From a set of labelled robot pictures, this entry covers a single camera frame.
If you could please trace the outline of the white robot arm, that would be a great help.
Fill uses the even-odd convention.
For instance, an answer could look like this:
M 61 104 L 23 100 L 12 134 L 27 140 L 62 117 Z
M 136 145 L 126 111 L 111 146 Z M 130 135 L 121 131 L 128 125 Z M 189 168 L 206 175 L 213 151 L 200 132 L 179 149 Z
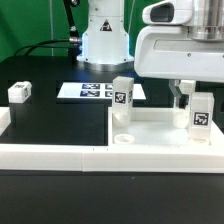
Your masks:
M 224 83 L 224 0 L 162 0 L 145 7 L 135 54 L 124 0 L 88 0 L 80 64 L 110 71 L 132 62 L 141 77 Z

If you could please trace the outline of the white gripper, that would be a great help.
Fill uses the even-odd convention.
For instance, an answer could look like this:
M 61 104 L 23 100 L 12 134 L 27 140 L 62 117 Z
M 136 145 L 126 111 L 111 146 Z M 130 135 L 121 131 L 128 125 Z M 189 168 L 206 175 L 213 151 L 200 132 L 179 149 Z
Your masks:
M 143 9 L 135 47 L 141 77 L 224 83 L 224 0 L 162 0 Z M 170 80 L 174 106 L 187 95 Z

